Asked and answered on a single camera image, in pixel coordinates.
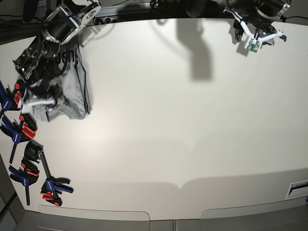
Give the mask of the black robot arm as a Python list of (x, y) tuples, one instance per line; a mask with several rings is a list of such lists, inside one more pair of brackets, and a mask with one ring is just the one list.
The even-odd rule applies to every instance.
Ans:
[(241, 4), (227, 1), (224, 12), (234, 17), (234, 42), (239, 43), (246, 35), (244, 48), (257, 53), (263, 45), (272, 45), (275, 38), (286, 41), (286, 35), (272, 23), (290, 6), (290, 0), (245, 0)]
[(70, 41), (100, 9), (97, 0), (83, 4), (65, 0), (46, 17), (40, 34), (13, 62), (21, 80), (15, 83), (10, 96), (5, 97), (6, 91), (1, 91), (6, 105), (15, 103), (21, 107), (22, 97), (27, 95), (39, 97), (39, 104), (57, 105), (64, 96), (64, 88), (57, 79), (67, 70)]

